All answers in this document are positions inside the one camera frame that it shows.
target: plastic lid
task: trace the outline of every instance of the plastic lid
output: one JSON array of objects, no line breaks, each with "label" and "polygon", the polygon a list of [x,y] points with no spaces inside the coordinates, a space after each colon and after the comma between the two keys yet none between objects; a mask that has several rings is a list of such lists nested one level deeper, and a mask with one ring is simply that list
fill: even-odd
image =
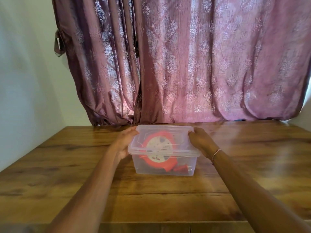
[{"label": "plastic lid", "polygon": [[191,126],[138,125],[136,130],[139,134],[128,146],[131,155],[198,157],[201,154],[189,141]]}]

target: wood grain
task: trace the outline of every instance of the wood grain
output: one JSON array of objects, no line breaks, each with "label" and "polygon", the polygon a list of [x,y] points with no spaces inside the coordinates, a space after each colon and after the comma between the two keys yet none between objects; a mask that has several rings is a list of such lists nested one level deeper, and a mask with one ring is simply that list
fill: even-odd
[{"label": "wood grain", "polygon": [[[203,127],[233,160],[303,219],[311,219],[311,133],[279,121]],[[0,173],[0,224],[47,224],[90,175],[113,127],[66,127]],[[118,166],[103,223],[242,222],[245,218],[210,161],[194,176],[136,174]]]}]

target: patterned fabric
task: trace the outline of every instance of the patterned fabric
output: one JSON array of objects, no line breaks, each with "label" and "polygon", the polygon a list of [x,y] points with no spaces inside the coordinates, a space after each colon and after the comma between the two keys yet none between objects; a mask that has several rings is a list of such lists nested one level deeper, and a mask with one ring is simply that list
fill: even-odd
[{"label": "patterned fabric", "polygon": [[311,0],[53,4],[93,125],[287,120],[301,109]]}]

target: hand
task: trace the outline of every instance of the hand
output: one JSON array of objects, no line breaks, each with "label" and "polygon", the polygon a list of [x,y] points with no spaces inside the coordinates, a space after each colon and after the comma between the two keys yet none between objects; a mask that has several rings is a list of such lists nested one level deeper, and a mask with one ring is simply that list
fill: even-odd
[{"label": "hand", "polygon": [[215,151],[219,149],[218,145],[213,141],[209,134],[204,131],[203,128],[195,127],[194,132],[190,131],[188,135],[191,144],[195,148],[199,149],[208,159],[211,159]]},{"label": "hand", "polygon": [[138,135],[136,127],[130,127],[119,133],[116,140],[111,144],[111,148],[116,151],[116,156],[119,160],[124,159],[127,155],[127,147],[132,142],[134,136]]}]

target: bracelet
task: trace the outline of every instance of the bracelet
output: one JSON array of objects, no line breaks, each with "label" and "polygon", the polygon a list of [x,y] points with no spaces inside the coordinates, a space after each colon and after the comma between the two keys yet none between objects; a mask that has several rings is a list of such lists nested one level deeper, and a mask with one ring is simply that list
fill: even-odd
[{"label": "bracelet", "polygon": [[212,157],[212,165],[214,165],[214,158],[215,158],[215,155],[217,154],[218,151],[221,151],[221,149],[218,149],[215,151],[213,157]]}]

